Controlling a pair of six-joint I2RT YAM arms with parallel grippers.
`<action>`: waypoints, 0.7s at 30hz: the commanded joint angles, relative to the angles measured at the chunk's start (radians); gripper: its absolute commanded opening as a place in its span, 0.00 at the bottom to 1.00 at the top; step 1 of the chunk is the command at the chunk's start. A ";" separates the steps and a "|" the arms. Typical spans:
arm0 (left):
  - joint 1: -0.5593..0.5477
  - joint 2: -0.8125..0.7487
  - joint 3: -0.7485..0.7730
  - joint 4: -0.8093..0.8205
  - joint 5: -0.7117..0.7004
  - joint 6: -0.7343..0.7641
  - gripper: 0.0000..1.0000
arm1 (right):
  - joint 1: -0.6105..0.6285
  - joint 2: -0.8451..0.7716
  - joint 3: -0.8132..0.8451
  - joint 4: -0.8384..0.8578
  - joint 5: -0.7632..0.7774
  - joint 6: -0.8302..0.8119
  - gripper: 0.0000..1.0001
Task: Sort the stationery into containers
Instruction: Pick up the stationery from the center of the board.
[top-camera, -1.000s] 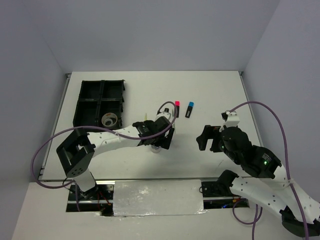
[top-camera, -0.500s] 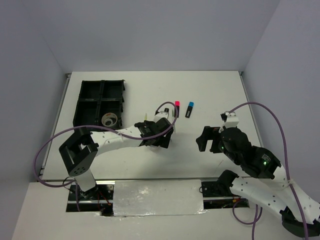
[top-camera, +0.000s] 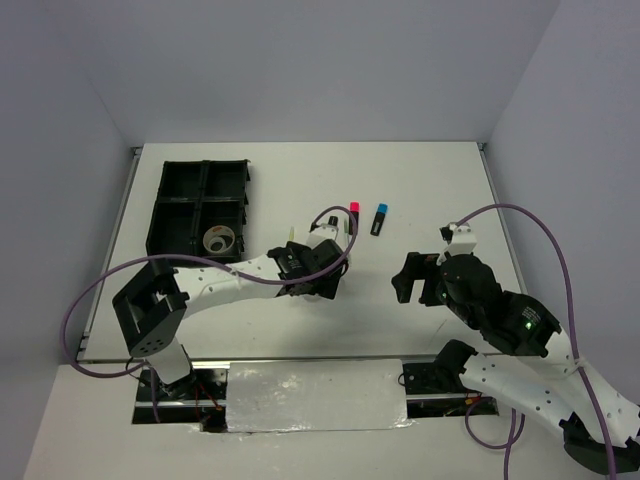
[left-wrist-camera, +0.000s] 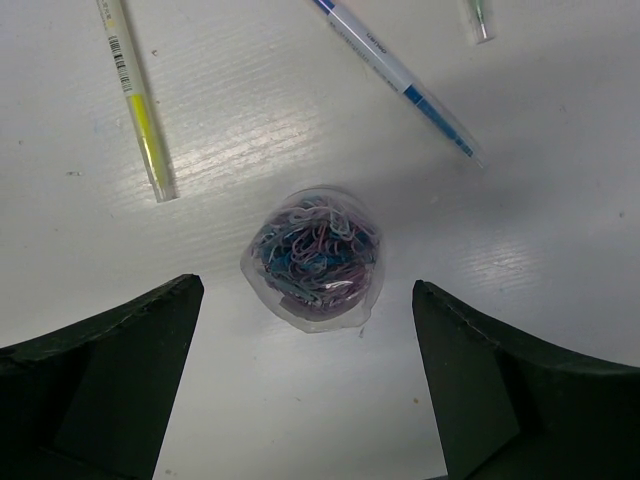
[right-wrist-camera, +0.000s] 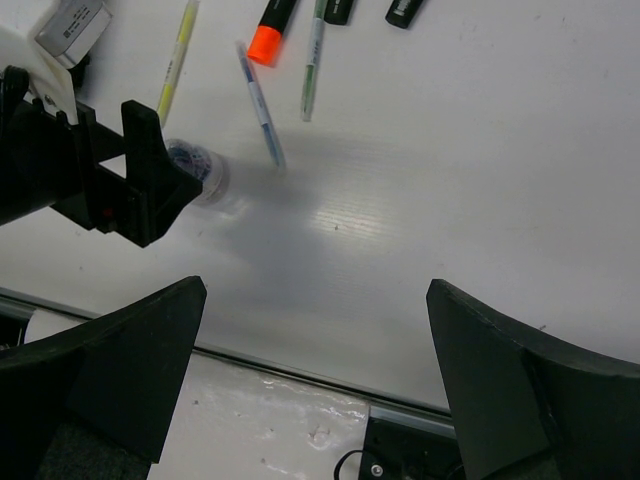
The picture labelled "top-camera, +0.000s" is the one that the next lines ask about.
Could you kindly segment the small clear tape roll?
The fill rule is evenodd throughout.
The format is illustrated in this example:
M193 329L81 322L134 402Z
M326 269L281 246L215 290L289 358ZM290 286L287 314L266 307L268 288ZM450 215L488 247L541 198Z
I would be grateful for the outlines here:
M224 237L214 237L208 244L208 250L213 254L219 254L229 249Z

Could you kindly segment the large brown tape roll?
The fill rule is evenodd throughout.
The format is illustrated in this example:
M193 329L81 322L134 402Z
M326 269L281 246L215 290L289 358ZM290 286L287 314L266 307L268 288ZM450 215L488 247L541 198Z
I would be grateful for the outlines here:
M231 250L236 243L236 234L228 226L215 225L205 231L202 244L212 255L221 255Z

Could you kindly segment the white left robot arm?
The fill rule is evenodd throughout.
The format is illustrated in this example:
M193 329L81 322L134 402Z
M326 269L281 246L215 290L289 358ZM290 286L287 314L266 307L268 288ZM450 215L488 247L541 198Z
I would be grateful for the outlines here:
M182 321L245 300L332 300L348 268L348 258L332 239L313 247L289 242L221 269L175 268L165 259L150 260L114 296L112 305L130 357L146 361L167 395L182 399L199 383L177 339Z

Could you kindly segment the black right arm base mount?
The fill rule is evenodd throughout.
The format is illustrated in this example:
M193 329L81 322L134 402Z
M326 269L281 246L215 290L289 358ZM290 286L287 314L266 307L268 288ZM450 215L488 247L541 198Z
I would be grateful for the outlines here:
M402 364L398 383L410 395L464 394L466 397L481 396L479 391L462 385L459 378L463 368L459 363L433 360Z

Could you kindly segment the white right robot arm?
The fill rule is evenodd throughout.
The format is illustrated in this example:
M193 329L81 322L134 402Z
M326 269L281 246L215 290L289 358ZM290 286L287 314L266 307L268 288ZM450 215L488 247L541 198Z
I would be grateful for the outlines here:
M461 340L449 340L434 361L406 366L410 393L478 391L546 426L565 452L606 475L639 469L639 406L617 392L587 361L572 355L560 322L538 300L507 291L472 254L408 253L392 286L399 302L424 283L420 304L444 306L508 360L536 374L519 377Z

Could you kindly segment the clear jar of paper clips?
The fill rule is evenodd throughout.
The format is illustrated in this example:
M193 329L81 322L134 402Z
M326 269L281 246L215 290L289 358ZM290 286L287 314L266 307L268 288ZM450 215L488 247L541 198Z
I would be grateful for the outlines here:
M323 297L318 295L305 295L303 298L305 301L311 302L311 303L315 303L323 300Z

